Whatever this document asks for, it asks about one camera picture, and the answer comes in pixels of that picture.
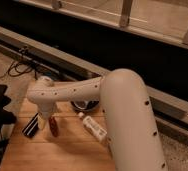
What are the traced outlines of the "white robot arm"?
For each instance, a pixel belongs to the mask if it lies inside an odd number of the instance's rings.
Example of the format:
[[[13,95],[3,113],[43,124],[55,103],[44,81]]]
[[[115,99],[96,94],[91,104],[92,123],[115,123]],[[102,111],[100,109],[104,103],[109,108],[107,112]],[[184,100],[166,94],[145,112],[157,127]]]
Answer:
[[[58,101],[100,102],[116,171],[168,171],[147,86],[136,72],[115,69],[58,85],[42,76],[28,89],[27,98],[44,119]]]

